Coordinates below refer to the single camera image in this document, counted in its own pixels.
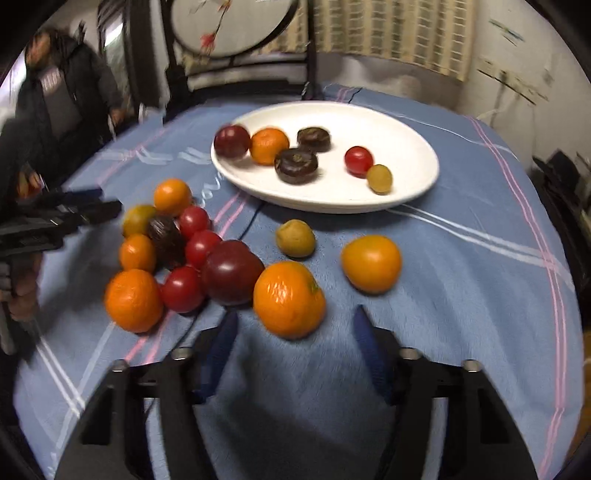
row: oval plate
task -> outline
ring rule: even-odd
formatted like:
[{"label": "oval plate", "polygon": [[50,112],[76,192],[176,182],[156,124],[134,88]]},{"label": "oval plate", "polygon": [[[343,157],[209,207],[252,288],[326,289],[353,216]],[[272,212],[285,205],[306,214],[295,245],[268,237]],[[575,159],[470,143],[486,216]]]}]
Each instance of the oval plate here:
[{"label": "oval plate", "polygon": [[[384,210],[425,193],[439,176],[439,160],[431,145],[402,122],[368,108],[337,102],[290,102],[255,110],[235,119],[252,134],[261,128],[281,128],[297,146],[297,133],[306,127],[330,132],[332,149],[318,154],[319,174],[303,185],[279,179],[273,167],[242,160],[218,158],[212,143],[212,160],[230,182],[251,195],[276,205],[319,213],[364,213]],[[365,179],[345,169],[345,152],[366,147],[376,164],[386,165],[394,176],[392,192],[377,195]]]}]

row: red cherry tomato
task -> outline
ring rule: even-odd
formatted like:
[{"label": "red cherry tomato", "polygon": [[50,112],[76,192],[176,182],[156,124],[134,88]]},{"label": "red cherry tomato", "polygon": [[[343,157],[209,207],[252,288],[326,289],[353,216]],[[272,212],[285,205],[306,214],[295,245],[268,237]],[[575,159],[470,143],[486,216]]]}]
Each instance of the red cherry tomato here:
[{"label": "red cherry tomato", "polygon": [[205,259],[211,251],[221,243],[222,239],[211,230],[201,230],[191,237],[185,247],[187,263],[197,270],[205,263]]},{"label": "red cherry tomato", "polygon": [[173,312],[188,313],[205,300],[199,272],[193,267],[178,267],[161,289],[162,301]]},{"label": "red cherry tomato", "polygon": [[178,219],[178,227],[187,240],[201,230],[209,229],[209,217],[201,207],[190,206],[181,213]]},{"label": "red cherry tomato", "polygon": [[374,156],[367,148],[351,147],[345,154],[347,171],[358,177],[365,177],[368,170],[374,166]]},{"label": "red cherry tomato", "polygon": [[230,160],[242,158],[250,147],[251,136],[241,125],[221,127],[213,139],[216,154]]}]

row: blue tablecloth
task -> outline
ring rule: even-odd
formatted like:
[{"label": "blue tablecloth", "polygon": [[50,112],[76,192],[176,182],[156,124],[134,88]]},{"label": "blue tablecloth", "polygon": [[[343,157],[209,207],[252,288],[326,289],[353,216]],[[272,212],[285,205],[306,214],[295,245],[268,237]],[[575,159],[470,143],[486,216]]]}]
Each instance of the blue tablecloth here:
[{"label": "blue tablecloth", "polygon": [[[261,202],[236,190],[211,164],[215,131],[263,102],[192,109],[162,126],[151,118],[99,153],[72,182],[101,185],[126,207],[151,203],[154,187],[178,177],[215,219],[224,238],[244,237],[264,263],[282,260],[275,228],[299,218],[316,232],[305,263],[323,288],[328,314],[301,342],[268,334],[251,311],[217,396],[196,414],[220,479],[371,479],[391,410],[374,393],[352,336],[352,312],[367,305],[375,323],[429,358],[479,359],[515,418],[540,478],[560,469],[582,405],[582,334],[560,240],[518,160],[486,125],[411,100],[339,85],[329,99],[375,109],[419,132],[440,159],[441,176],[423,197],[366,215],[319,215]],[[366,297],[347,283],[339,252],[368,233],[392,238],[404,268],[388,294]],[[115,327],[103,308],[119,270],[118,222],[69,238],[47,255],[36,352],[20,366],[15,405],[41,467],[52,477],[68,435],[108,365],[160,360],[191,322],[169,315],[151,336]],[[214,326],[211,303],[187,335]],[[435,406],[425,479],[436,478],[445,405]],[[149,419],[157,478],[168,478],[157,408]]]}]

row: curtain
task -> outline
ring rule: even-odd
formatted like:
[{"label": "curtain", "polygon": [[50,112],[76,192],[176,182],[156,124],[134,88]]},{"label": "curtain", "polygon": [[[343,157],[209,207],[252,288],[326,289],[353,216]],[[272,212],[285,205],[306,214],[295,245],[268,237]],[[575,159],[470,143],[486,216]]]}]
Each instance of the curtain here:
[{"label": "curtain", "polygon": [[[300,0],[287,29],[254,55],[305,52],[306,15]],[[314,0],[318,51],[398,60],[462,81],[475,19],[476,0]],[[180,57],[188,70],[204,63],[187,52]]]}]

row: orange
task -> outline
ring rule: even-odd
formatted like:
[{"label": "orange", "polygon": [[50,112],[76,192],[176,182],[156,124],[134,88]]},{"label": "orange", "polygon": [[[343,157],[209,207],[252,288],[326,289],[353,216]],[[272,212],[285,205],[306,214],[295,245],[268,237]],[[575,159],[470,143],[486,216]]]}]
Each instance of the orange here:
[{"label": "orange", "polygon": [[312,273],[298,262],[280,262],[261,274],[252,306],[273,335],[289,340],[314,332],[326,312],[326,300]]},{"label": "orange", "polygon": [[263,128],[252,136],[251,157],[259,165],[273,165],[275,156],[290,147],[290,139],[283,130]]},{"label": "orange", "polygon": [[164,306],[155,278],[144,270],[128,270],[107,286],[105,309],[123,330],[143,333],[158,323]]}]

